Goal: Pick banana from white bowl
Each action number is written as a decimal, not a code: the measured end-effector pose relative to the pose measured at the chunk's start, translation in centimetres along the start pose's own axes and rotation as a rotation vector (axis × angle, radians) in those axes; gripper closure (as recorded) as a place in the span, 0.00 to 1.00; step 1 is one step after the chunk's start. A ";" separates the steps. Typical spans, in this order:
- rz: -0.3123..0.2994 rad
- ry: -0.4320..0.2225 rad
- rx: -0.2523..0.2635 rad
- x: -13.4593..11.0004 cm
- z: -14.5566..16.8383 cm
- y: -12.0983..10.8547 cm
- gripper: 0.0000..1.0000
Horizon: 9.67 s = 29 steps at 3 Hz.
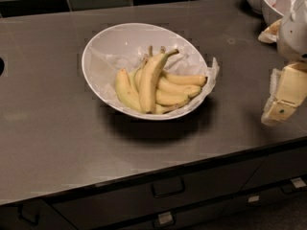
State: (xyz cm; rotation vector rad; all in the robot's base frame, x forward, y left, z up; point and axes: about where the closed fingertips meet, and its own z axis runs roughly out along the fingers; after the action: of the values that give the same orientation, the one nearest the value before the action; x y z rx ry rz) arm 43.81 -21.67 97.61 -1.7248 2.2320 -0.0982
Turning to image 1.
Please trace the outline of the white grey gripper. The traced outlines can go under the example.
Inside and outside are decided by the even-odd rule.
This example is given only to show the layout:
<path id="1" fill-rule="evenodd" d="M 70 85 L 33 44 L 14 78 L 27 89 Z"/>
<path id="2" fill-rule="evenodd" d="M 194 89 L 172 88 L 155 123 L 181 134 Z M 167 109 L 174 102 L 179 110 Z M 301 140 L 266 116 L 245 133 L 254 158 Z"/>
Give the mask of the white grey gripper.
<path id="1" fill-rule="evenodd" d="M 307 0 L 295 0 L 282 20 L 270 24 L 258 35 L 264 43 L 277 40 L 277 52 L 288 60 L 307 61 Z M 307 98 L 307 64 L 293 62 L 282 70 L 273 69 L 270 96 L 261 122 L 274 126 L 287 121 Z"/>

